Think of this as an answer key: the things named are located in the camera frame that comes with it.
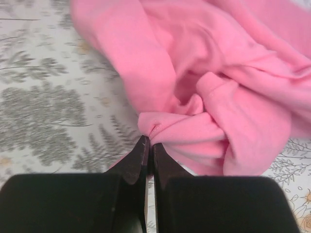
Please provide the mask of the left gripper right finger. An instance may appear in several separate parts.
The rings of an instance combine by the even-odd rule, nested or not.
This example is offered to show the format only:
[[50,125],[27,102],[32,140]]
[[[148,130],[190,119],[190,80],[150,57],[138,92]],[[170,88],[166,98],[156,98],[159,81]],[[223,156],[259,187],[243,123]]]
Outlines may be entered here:
[[193,176],[153,146],[159,233],[296,233],[279,185],[267,177]]

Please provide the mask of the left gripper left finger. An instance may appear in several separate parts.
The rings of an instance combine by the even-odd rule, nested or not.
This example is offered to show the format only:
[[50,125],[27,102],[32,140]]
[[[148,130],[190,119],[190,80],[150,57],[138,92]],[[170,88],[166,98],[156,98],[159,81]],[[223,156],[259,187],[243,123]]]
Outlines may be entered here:
[[149,140],[104,173],[18,174],[0,191],[3,233],[144,233]]

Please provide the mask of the pink t shirt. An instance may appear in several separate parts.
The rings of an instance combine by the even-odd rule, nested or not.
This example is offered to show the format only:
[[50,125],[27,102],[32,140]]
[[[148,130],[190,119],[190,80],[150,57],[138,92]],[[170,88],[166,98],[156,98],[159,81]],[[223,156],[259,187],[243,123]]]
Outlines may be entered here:
[[139,131],[200,175],[260,175],[311,136],[311,13],[289,0],[73,0]]

